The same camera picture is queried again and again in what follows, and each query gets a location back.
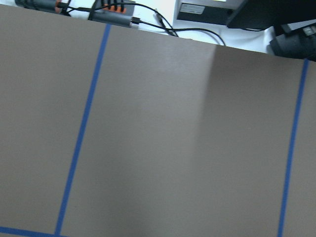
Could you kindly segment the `brown paper table mat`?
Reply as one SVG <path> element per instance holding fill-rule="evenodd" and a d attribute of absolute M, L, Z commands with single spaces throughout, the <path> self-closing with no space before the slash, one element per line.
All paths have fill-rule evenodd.
<path fill-rule="evenodd" d="M 2 5 L 0 234 L 315 236 L 315 63 Z"/>

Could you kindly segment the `black device box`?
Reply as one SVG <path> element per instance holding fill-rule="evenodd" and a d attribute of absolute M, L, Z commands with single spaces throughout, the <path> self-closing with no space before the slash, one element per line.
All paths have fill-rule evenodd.
<path fill-rule="evenodd" d="M 229 17 L 243 0 L 177 0 L 175 18 L 177 20 L 226 25 Z"/>

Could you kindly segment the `grey USB hub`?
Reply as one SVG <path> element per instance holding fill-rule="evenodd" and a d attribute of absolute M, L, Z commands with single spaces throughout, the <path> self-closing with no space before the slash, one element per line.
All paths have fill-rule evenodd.
<path fill-rule="evenodd" d="M 88 20 L 131 28 L 135 6 L 129 5 L 129 3 L 135 3 L 135 1 L 96 0 L 92 7 L 100 8 L 104 6 L 104 8 L 91 12 Z"/>

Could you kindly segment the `black monitor base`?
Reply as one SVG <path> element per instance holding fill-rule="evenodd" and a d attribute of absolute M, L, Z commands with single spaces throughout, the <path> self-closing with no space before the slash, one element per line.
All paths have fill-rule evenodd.
<path fill-rule="evenodd" d="M 316 60 L 316 2 L 314 0 L 244 0 L 227 21 L 231 29 L 274 28 L 274 55 Z"/>

